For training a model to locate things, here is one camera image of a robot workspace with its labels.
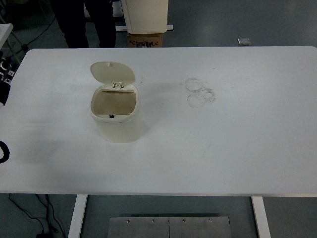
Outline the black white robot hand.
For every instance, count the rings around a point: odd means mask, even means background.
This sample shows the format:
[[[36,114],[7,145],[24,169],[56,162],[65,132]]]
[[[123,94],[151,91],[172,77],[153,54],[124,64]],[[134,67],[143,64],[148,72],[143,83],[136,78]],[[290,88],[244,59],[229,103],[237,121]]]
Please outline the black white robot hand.
[[[8,70],[9,66],[11,63],[11,58],[5,58],[1,64],[0,64],[0,103],[3,104],[3,106],[6,105],[8,97],[9,97],[9,93],[10,93],[10,89],[11,89],[11,85],[8,83],[12,82],[12,79],[15,75],[15,72],[17,70],[17,64],[14,63],[9,72],[6,75],[5,78],[5,82],[3,81],[4,79],[4,75],[6,73],[6,71]]]

